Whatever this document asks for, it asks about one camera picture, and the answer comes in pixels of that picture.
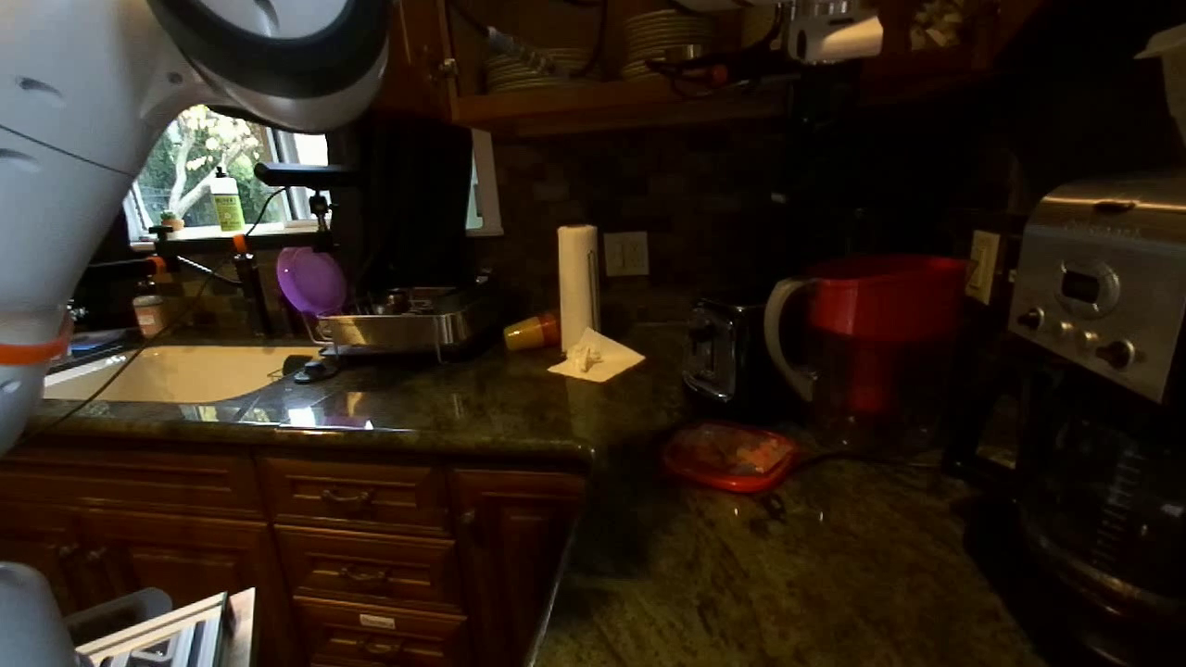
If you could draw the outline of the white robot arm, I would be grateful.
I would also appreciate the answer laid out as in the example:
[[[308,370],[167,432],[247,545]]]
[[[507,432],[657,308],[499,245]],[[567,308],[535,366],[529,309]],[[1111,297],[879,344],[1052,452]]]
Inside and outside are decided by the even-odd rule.
[[[388,0],[0,0],[0,452],[161,132],[198,103],[339,128],[384,62]]]

